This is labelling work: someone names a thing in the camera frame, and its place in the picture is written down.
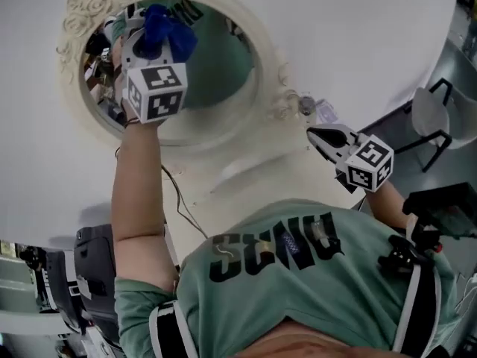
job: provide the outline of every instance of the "floor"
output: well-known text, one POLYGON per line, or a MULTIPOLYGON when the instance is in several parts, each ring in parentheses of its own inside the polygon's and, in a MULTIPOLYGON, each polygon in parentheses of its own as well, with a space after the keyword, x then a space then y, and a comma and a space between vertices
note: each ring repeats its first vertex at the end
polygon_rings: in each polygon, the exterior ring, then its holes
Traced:
MULTIPOLYGON (((450 41, 446 43, 429 85, 431 86, 439 78, 444 77, 466 95, 477 99, 477 84, 475 83, 477 81, 477 70, 459 51, 464 41, 467 25, 465 12, 458 7, 449 32, 450 41)), ((450 107, 451 118, 454 118, 452 111, 452 107, 450 107)), ((418 139, 418 135, 411 126, 411 116, 406 115, 402 110, 398 110, 384 122, 367 129, 367 133, 377 135, 395 149, 418 139)), ((458 150, 447 150, 436 164, 426 174, 423 174, 421 169, 430 160, 434 152, 434 146, 425 144, 396 156, 391 182, 404 197, 407 197, 411 192, 461 182, 468 182, 474 189, 477 189, 477 141, 458 150)), ((475 251, 477 251, 477 240, 456 241, 444 238, 443 246, 443 250, 458 276, 458 297, 461 298, 467 278, 476 272, 477 254, 475 251)), ((449 351, 453 352, 455 350, 462 336, 471 332, 477 335, 476 304, 477 301, 472 304, 472 308, 461 322, 460 327, 446 343, 449 351)))

